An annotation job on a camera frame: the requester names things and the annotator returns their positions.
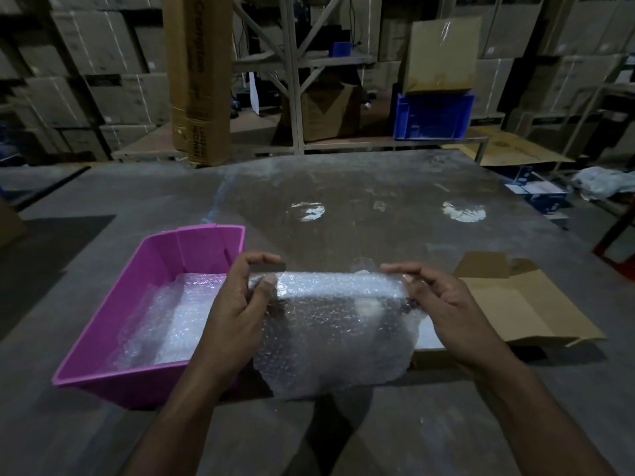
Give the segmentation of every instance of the blue box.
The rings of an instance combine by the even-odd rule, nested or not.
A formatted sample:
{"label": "blue box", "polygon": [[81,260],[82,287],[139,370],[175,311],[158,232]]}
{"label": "blue box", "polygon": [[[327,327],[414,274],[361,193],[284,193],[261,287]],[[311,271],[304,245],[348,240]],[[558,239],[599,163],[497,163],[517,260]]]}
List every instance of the blue box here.
{"label": "blue box", "polygon": [[530,181],[524,186],[505,184],[514,193],[522,195],[525,200],[541,214],[556,212],[567,198],[569,192],[547,181]]}
{"label": "blue box", "polygon": [[533,172],[533,165],[512,165],[506,167],[487,167],[505,179],[505,183],[525,185]]}
{"label": "blue box", "polygon": [[333,42],[333,46],[328,51],[328,55],[331,58],[351,56],[352,51],[353,44],[351,42]]}
{"label": "blue box", "polygon": [[391,121],[395,140],[461,138],[470,124],[474,95],[469,93],[422,93],[402,95],[393,85]]}

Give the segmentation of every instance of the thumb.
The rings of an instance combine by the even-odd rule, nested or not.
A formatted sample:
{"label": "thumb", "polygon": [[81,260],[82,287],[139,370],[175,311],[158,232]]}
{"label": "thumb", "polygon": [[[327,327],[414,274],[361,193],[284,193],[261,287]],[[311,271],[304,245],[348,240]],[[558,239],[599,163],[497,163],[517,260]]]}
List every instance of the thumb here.
{"label": "thumb", "polygon": [[419,303],[433,322],[437,315],[445,310],[446,303],[437,297],[432,288],[423,280],[415,279],[409,274],[404,274],[403,284],[408,290],[409,297]]}
{"label": "thumb", "polygon": [[267,274],[263,277],[260,282],[258,282],[258,286],[253,290],[253,295],[251,296],[251,301],[247,309],[242,313],[247,314],[248,317],[261,319],[267,310],[267,304],[269,304],[269,300],[273,294],[276,281],[275,274]]}

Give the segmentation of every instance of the pink tray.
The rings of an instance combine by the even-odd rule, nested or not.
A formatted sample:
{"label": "pink tray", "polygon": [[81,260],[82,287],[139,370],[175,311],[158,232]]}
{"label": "pink tray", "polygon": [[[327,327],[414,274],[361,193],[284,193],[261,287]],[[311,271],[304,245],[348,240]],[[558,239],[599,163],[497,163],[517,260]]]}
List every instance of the pink tray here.
{"label": "pink tray", "polygon": [[162,286],[181,273],[227,273],[242,251],[240,225],[195,225],[142,240],[119,279],[53,376],[59,387],[73,386],[123,408],[165,402],[186,360],[107,372],[119,348],[117,336],[150,286]]}

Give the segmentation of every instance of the bubble wrap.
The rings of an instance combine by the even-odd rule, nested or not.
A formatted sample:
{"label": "bubble wrap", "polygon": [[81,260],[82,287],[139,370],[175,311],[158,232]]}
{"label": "bubble wrap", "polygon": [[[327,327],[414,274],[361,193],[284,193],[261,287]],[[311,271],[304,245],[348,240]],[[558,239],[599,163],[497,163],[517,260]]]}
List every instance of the bubble wrap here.
{"label": "bubble wrap", "polygon": [[119,334],[117,370],[188,360],[225,275],[186,273],[149,288]]}
{"label": "bubble wrap", "polygon": [[253,360],[274,396],[296,399],[382,384],[408,369],[425,314],[412,305],[398,278],[377,273],[277,276]]}

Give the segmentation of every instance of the gray table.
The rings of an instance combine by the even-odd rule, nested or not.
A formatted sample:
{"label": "gray table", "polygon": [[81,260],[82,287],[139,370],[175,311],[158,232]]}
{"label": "gray table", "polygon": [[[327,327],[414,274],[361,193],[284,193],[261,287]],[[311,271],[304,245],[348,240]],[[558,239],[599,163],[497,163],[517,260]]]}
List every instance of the gray table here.
{"label": "gray table", "polygon": [[[444,202],[481,205],[452,220]],[[321,217],[300,221],[309,202]],[[288,156],[215,169],[96,167],[22,213],[32,235],[3,253],[3,474],[114,474],[152,413],[126,412],[50,378],[142,237],[203,220],[244,224],[245,247],[290,270],[426,259],[469,249],[536,261],[608,341],[548,350],[537,370],[622,474],[635,467],[635,290],[458,151]],[[200,474],[515,475],[498,425],[458,371],[409,373],[317,402],[219,407]]]}

